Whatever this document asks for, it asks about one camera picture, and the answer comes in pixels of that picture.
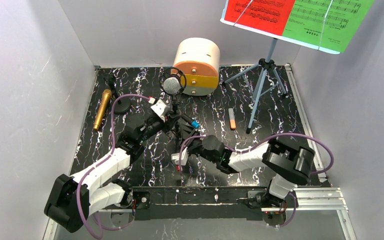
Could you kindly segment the black shock-mount tripod stand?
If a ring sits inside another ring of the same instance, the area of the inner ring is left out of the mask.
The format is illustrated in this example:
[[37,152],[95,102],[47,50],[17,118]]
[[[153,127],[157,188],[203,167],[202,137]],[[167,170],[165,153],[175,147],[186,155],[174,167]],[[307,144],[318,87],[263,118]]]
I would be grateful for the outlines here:
[[[186,85],[187,85],[187,78],[186,78],[186,75],[177,67],[166,67],[164,70],[163,70],[163,73],[162,73],[162,80],[161,80],[161,86],[162,86],[162,89],[163,89],[163,81],[167,78],[170,78],[170,77],[176,77],[178,80],[179,80],[179,83],[182,87],[180,93],[176,94],[176,95],[169,95],[169,99],[170,99],[170,104],[171,104],[171,111],[173,114],[180,114],[180,111],[179,111],[179,106],[180,106],[180,95],[183,93],[183,91],[185,90],[186,88]],[[180,124],[178,124],[174,130],[172,130],[172,133],[174,134],[174,136],[177,138],[177,139],[180,139],[181,138],[181,134],[180,134]]]

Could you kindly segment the gold microphone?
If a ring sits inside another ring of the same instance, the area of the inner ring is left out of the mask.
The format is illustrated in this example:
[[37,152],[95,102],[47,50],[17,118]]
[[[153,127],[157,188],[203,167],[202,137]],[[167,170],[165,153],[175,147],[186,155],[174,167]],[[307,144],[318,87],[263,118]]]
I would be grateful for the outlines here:
[[93,122],[93,130],[98,131],[106,114],[108,104],[112,98],[111,89],[105,89],[101,95],[101,101]]

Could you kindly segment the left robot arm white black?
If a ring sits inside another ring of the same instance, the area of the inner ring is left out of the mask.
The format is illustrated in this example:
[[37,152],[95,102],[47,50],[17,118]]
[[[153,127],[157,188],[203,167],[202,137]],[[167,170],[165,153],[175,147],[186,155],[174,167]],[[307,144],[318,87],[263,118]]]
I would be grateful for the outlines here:
[[163,117],[152,113],[128,116],[115,148],[84,170],[71,176],[61,174],[53,184],[44,214],[74,233],[88,217],[111,205],[135,207],[132,186],[123,180],[107,181],[129,168],[144,152],[144,142],[158,132],[171,131],[181,118],[172,112]]

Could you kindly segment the purple glitter microphone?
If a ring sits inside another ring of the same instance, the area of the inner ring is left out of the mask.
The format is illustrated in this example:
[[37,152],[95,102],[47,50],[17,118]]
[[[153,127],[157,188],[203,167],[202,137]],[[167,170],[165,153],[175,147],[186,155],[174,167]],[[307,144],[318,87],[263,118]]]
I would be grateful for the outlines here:
[[179,94],[182,90],[179,80],[174,76],[166,78],[163,81],[162,87],[163,90],[171,96]]

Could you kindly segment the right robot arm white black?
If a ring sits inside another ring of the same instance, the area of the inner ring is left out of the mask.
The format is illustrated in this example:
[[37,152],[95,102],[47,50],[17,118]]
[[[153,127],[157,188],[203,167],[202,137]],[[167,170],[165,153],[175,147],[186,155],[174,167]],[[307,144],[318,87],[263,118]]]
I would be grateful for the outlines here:
[[215,135],[202,136],[196,131],[183,136],[183,142],[171,160],[178,168],[184,167],[190,155],[212,162],[225,174],[240,173],[252,168],[266,167],[275,172],[265,193],[253,198],[262,207],[283,207],[286,197],[294,188],[306,185],[312,173],[315,151],[290,140],[290,137],[306,138],[306,135],[274,134],[267,140],[247,149],[227,147]]

